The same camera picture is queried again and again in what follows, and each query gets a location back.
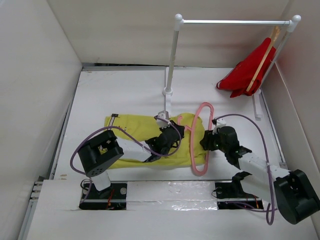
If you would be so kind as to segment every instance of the red garment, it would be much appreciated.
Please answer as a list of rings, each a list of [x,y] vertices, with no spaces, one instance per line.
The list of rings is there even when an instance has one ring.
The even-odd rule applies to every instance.
[[[264,57],[270,42],[271,39],[269,37],[266,38],[260,46],[258,46],[252,53],[250,53],[249,56],[246,57],[245,60],[239,62],[224,79],[219,81],[216,84],[216,87],[218,89],[232,91],[230,98],[240,96],[241,94],[245,94],[247,96],[254,94],[260,87],[262,78],[276,52],[276,49],[272,47],[262,65],[260,72],[251,86],[250,91],[247,91],[247,88],[261,63],[261,60]]]

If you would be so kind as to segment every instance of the clear tape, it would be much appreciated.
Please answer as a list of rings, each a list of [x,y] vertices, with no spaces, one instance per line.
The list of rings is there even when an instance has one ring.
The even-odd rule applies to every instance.
[[[126,208],[140,211],[218,210],[213,181],[128,182]]]

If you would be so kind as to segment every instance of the white panel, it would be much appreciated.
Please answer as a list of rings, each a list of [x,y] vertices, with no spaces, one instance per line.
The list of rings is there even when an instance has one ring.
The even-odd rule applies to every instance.
[[[238,113],[255,120],[251,97],[229,98],[230,92],[216,89],[230,68],[182,68],[174,71],[172,82],[172,115],[195,114],[203,102],[214,106],[214,116]],[[70,157],[84,138],[104,126],[106,116],[113,113],[155,116],[164,109],[165,70],[128,70],[82,72],[75,94],[66,134],[64,136],[54,179],[78,179],[83,175],[70,168]],[[264,118],[255,120],[266,140],[270,162],[281,161],[273,131],[264,110]],[[200,114],[203,126],[208,128],[210,111]],[[236,129],[240,143],[265,159],[262,140],[255,126],[240,117],[226,118]],[[78,155],[74,159],[77,169],[83,169]],[[154,166],[107,170],[111,181],[161,181],[161,180],[225,180],[239,170],[231,166],[222,152],[211,152],[207,174],[198,177],[191,167]]]
[[[0,1],[0,239],[48,171],[81,63],[45,0]]]
[[[278,212],[274,224],[268,226],[265,214],[246,210],[68,210],[63,203],[74,199],[77,206],[79,191],[78,181],[45,181],[27,239],[318,239],[310,218],[291,225]]]
[[[277,20],[288,0],[48,2],[82,62],[169,65],[175,14],[186,20]],[[270,32],[264,26],[184,26],[176,65],[234,67]]]
[[[314,183],[313,186],[317,189],[318,196],[320,197],[320,179],[318,170],[320,169],[320,31],[317,30],[315,24],[319,21],[320,1],[291,0],[289,6],[284,18],[290,18],[294,14],[299,14],[301,15],[301,22],[298,24],[284,47],[278,60],[278,66],[283,73],[282,75],[292,98],[296,114],[301,122],[300,128],[303,128],[306,136],[306,138],[301,135],[296,135],[296,137],[302,138],[303,141],[307,140],[314,158],[311,156],[309,149],[308,154],[303,154],[305,150],[298,144],[301,141],[300,139],[291,139],[294,135],[293,132],[295,132],[292,128],[288,129],[285,127],[283,130],[279,129],[283,134],[282,137],[287,140],[290,139],[289,142],[291,143],[290,145],[287,143],[281,144],[288,145],[290,148],[288,148],[287,151],[291,151],[290,155],[294,156],[292,159],[287,158],[288,164],[292,167],[299,166],[309,173],[315,172],[315,175],[312,177],[312,183]],[[280,108],[280,106],[288,107],[288,105],[280,103],[279,105],[274,106],[274,108],[276,108],[274,111],[282,111],[283,107]],[[295,120],[292,120],[291,115],[281,114],[280,116],[281,117],[278,117],[278,120],[281,122],[278,122],[278,125],[294,125],[291,121],[295,122]],[[300,153],[297,153],[297,155],[296,152],[298,149],[296,146],[299,146],[298,149],[301,148]],[[314,215],[313,220],[317,228],[318,236],[320,236],[320,213]]]
[[[276,67],[271,70],[268,79],[263,84],[263,93],[288,168],[304,171],[320,197],[319,169],[288,89]],[[320,233],[320,212],[314,214],[312,218],[315,220],[318,233]]]

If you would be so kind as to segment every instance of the yellow towel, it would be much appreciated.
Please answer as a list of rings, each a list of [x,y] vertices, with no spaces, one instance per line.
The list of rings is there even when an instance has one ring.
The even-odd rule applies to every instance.
[[[191,113],[182,113],[179,116],[172,117],[175,123],[178,123],[178,117],[180,119],[180,125],[191,127],[194,114]],[[106,117],[104,121],[104,126],[108,126],[111,117]],[[113,126],[117,126],[125,130],[128,134],[133,136],[139,142],[148,140],[153,137],[158,137],[161,134],[159,126],[156,123],[156,120],[152,116],[142,116],[142,115],[119,115],[115,118]],[[128,136],[117,129],[113,129],[113,132],[116,136],[131,140]],[[200,140],[204,137],[205,129],[202,125],[201,118],[196,122],[195,134],[194,134],[194,157],[196,164],[205,163],[205,154],[206,151],[200,145]],[[184,132],[184,138],[181,141],[179,150],[167,157],[161,157],[159,160],[146,163],[136,160],[127,160],[127,159],[118,159],[110,169],[118,168],[129,168],[129,167],[147,167],[147,166],[176,166],[176,167],[185,167],[191,165],[190,158],[190,132],[187,130]]]

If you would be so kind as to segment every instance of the white rack pole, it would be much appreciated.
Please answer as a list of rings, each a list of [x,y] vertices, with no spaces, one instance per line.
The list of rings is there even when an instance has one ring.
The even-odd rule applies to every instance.
[[[296,26],[298,25],[298,23],[301,20],[301,16],[299,15],[295,15],[293,16],[292,20],[290,21],[290,25],[287,27],[286,32],[284,34],[284,36],[281,39],[281,42],[277,48],[277,50],[275,51],[274,57],[272,62],[270,63],[269,67],[267,68],[267,70],[265,71],[265,74],[262,78],[261,81],[261,85],[262,83],[266,80],[268,74],[270,73],[272,67],[274,66],[276,60],[278,59],[281,50],[284,48],[287,40],[289,39],[291,33],[295,30]],[[252,95],[252,100],[253,100],[253,107],[254,107],[254,115],[256,118],[260,119],[263,117],[263,111],[262,111],[262,107],[261,107],[261,103],[260,103],[260,94],[261,94],[261,89],[259,89]]]
[[[183,20],[186,25],[289,26],[290,21]]]
[[[174,74],[179,30],[180,30],[181,25],[183,24],[183,18],[182,18],[181,14],[176,14],[174,18],[175,18],[175,24],[174,24],[172,47],[171,47],[169,72],[168,72],[168,78],[167,78],[167,82],[166,82],[166,88],[163,90],[164,95],[167,95],[167,94],[172,95],[172,92],[173,92],[171,89],[171,83],[172,83],[172,77]]]
[[[285,46],[286,42],[288,41],[291,33],[295,30],[296,26],[298,25],[298,23],[300,21],[301,21],[301,16],[300,15],[293,16],[292,20],[290,21],[291,24],[286,29],[286,32],[285,32],[283,38],[281,39],[281,42],[280,42],[277,50],[275,51],[274,58],[273,58],[272,62],[270,63],[268,69],[266,70],[266,72],[265,72],[265,74],[264,74],[264,76],[262,78],[261,85],[266,80],[266,78],[267,78],[268,74],[270,73],[272,67],[274,66],[275,62],[277,61],[281,50],[284,48],[284,46]]]

